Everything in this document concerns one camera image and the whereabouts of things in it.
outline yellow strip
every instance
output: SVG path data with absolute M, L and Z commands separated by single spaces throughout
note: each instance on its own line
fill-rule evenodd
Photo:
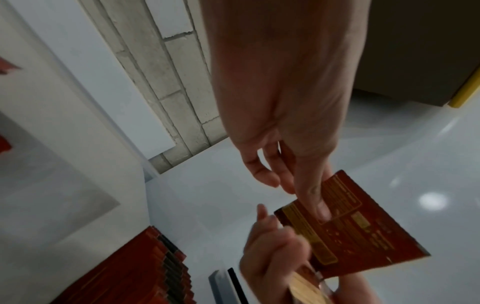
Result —
M 452 108 L 458 109 L 480 88 L 480 68 L 468 79 L 468 81 L 460 88 L 457 94 L 448 103 Z

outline packet label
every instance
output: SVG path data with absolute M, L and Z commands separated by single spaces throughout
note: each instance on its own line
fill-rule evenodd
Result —
M 275 215 L 309 241 L 310 263 L 324 278 L 430 256 L 344 171 L 323 182 L 321 193 L 332 213 L 327 223 L 298 200 Z

